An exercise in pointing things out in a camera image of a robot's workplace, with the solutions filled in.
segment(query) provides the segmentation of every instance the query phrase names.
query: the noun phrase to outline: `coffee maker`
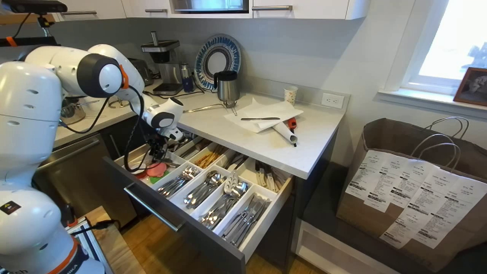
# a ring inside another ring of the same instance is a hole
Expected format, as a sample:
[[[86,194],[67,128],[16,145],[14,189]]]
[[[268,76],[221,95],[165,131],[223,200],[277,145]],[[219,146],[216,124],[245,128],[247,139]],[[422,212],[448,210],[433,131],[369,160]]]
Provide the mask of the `coffee maker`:
[[[154,95],[175,95],[181,90],[181,70],[177,61],[175,49],[180,47],[177,40],[159,40],[151,32],[153,43],[142,46],[142,52],[149,53],[157,64],[162,84],[154,88]]]

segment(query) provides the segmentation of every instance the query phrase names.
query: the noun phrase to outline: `microwave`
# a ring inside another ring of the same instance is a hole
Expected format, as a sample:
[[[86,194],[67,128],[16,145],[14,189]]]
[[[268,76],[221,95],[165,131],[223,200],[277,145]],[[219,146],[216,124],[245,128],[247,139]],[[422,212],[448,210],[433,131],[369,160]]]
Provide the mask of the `microwave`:
[[[181,14],[244,14],[248,0],[171,0],[172,9]]]

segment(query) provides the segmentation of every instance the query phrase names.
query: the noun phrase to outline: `white wall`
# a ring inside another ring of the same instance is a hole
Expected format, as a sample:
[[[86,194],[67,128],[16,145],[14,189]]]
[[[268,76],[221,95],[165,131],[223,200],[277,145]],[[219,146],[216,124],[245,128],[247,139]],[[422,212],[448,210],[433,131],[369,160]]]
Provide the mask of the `white wall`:
[[[352,95],[340,130],[334,160],[347,165],[363,127],[390,117],[420,127],[445,117],[431,111],[381,101],[378,90],[402,43],[402,34],[414,0],[372,0],[364,20],[116,20],[98,23],[63,23],[52,34],[66,46],[89,47],[96,43],[119,46],[127,55],[146,58],[139,46],[160,38],[180,40],[180,53],[192,64],[203,43],[213,34],[235,37],[244,50],[242,75],[293,82]],[[0,29],[0,35],[14,28]],[[2,58],[12,52],[0,49]],[[466,139],[487,148],[486,122],[471,119]]]

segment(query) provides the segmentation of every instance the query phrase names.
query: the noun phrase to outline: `window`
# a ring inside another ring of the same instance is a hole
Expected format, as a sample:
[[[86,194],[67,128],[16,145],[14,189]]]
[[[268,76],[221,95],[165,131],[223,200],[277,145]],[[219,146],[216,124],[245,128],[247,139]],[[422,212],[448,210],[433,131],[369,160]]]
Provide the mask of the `window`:
[[[468,67],[487,67],[486,11],[487,2],[481,0],[442,2],[404,87],[455,95]]]

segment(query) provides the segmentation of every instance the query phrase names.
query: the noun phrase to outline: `white countertop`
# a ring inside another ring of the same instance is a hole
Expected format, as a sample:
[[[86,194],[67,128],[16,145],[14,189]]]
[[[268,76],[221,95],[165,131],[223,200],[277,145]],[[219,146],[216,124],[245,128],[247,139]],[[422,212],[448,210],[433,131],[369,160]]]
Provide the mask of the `white countertop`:
[[[247,93],[239,99],[238,110],[251,104],[253,98],[261,104],[280,102],[277,99]],[[178,99],[184,104],[184,108],[198,108],[219,102],[215,93],[194,93],[180,96]],[[98,110],[102,107],[102,101],[87,101],[92,102],[84,107],[87,117],[72,125],[75,130],[89,128],[98,114]],[[180,120],[180,128],[306,180],[332,140],[344,113],[305,105],[296,105],[296,108],[303,110],[303,114],[297,117],[297,146],[288,143],[274,130],[254,134],[238,127],[224,117],[229,113],[232,114],[232,110],[227,108],[186,113]],[[93,131],[99,131],[133,116],[134,113],[128,107],[107,107]],[[79,134],[60,128],[55,146],[66,145],[81,137],[82,136]]]

